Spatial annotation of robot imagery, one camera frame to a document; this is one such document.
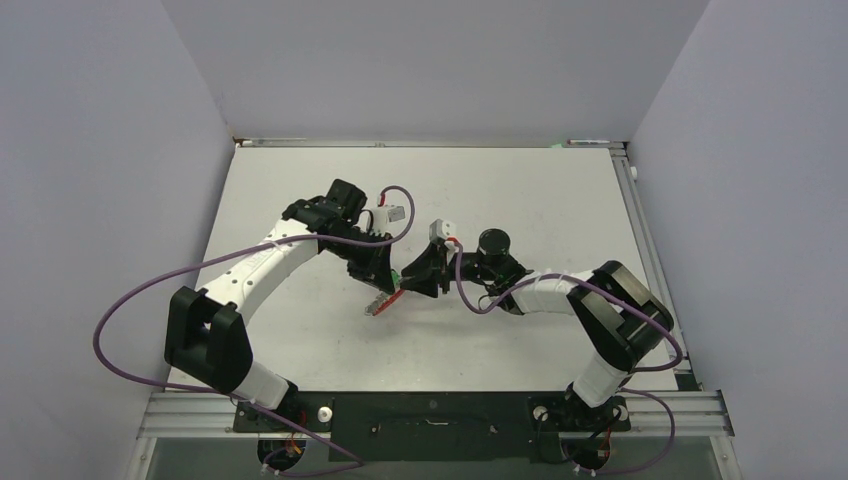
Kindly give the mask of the steel key holder red handle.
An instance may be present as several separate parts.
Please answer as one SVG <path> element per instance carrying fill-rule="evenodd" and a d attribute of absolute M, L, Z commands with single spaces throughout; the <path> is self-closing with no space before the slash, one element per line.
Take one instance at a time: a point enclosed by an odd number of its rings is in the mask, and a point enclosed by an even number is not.
<path fill-rule="evenodd" d="M 405 291 L 403 289 L 399 289 L 393 294 L 380 293 L 365 307 L 364 314 L 370 317 L 379 315 L 397 301 L 404 293 Z"/>

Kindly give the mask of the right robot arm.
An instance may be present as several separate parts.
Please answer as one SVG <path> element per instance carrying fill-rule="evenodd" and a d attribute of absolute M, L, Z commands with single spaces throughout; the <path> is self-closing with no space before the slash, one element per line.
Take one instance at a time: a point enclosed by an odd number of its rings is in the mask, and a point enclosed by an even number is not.
<path fill-rule="evenodd" d="M 458 240 L 434 233 L 424 252 L 400 273 L 402 289 L 436 298 L 467 283 L 483 287 L 486 307 L 467 307 L 485 314 L 500 308 L 513 315 L 535 313 L 575 317 L 595 353 L 584 371 L 567 387 L 565 414 L 579 428 L 589 428 L 605 413 L 605 403 L 662 341 L 680 347 L 669 310 L 622 263 L 614 260 L 579 274 L 537 273 L 511 255 L 511 238 L 501 229 L 483 231 L 475 251 L 465 252 Z"/>

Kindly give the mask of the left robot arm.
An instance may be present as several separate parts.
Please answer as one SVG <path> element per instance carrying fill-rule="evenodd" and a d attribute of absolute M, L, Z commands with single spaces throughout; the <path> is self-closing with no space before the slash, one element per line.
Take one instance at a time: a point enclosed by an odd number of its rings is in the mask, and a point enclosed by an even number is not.
<path fill-rule="evenodd" d="M 324 251 L 345 260 L 351 278 L 396 292 L 388 227 L 412 221 L 414 210 L 366 202 L 361 189 L 336 179 L 325 195 L 290 204 L 266 237 L 219 277 L 178 290 L 169 305 L 165 361 L 218 393 L 259 404 L 270 428 L 292 426 L 297 387 L 255 358 L 247 326 L 283 281 Z"/>

